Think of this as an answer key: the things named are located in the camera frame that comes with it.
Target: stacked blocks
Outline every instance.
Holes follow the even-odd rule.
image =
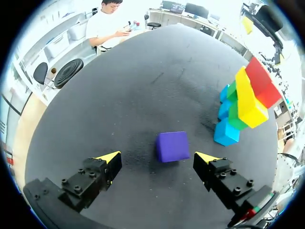
[[[281,94],[270,78],[269,72],[253,57],[249,65],[242,67],[235,81],[221,92],[221,102],[214,141],[224,146],[239,141],[240,131],[248,126],[255,128],[269,118],[268,108]]]
[[[231,105],[229,110],[229,124],[238,130],[248,127],[246,123],[238,118],[238,102],[237,100]]]
[[[236,81],[234,81],[227,90],[227,99],[234,103],[237,101]]]
[[[223,88],[223,90],[220,92],[220,102],[224,102],[227,99],[227,91],[230,85],[227,85]]]
[[[267,121],[269,118],[268,110],[255,97],[244,67],[236,74],[236,87],[239,98],[237,101],[238,118],[251,128],[255,128]]]
[[[229,146],[239,141],[239,133],[239,130],[229,124],[228,118],[225,118],[216,125],[214,141]]]
[[[229,117],[229,109],[231,107],[232,103],[229,100],[224,100],[223,104],[221,104],[218,112],[218,118],[220,120],[223,120],[227,117]]]
[[[270,108],[280,98],[276,86],[273,84],[268,70],[254,57],[246,67],[256,98],[266,107]]]
[[[157,156],[161,162],[189,159],[186,132],[160,133],[157,137]]]

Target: man's hand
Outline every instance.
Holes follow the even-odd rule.
[[[130,32],[127,31],[117,31],[114,36],[115,37],[126,37],[130,34]]]

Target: wooden floor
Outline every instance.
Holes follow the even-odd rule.
[[[47,106],[32,94],[20,117],[13,146],[14,172],[16,182],[23,189],[25,185],[25,164],[31,139]]]

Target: chair backrest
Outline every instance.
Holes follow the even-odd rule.
[[[44,80],[48,72],[48,65],[46,62],[40,63],[34,71],[33,78],[38,83],[44,85]]]

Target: black table surface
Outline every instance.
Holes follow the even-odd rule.
[[[172,25],[129,39],[97,57],[58,93],[42,116],[26,163],[26,183],[61,186],[87,157],[122,152],[107,192],[81,214],[119,229],[225,228],[234,215],[193,170],[195,151],[227,157],[255,189],[272,185],[275,117],[241,132],[238,144],[213,141],[219,93],[248,62],[195,29]],[[159,163],[160,132],[186,131],[191,158]]]

